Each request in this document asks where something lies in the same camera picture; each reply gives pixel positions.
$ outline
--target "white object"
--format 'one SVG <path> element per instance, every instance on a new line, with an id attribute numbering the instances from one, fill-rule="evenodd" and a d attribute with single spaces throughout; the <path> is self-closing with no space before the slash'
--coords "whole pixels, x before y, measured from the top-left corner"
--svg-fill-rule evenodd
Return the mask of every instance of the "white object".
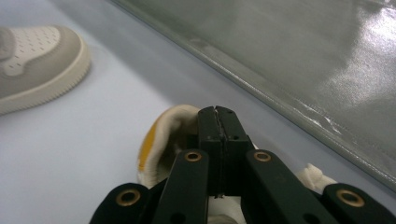
<path id="1" fill-rule="evenodd" d="M 59 97 L 89 67 L 86 44 L 66 27 L 0 27 L 0 115 Z"/>

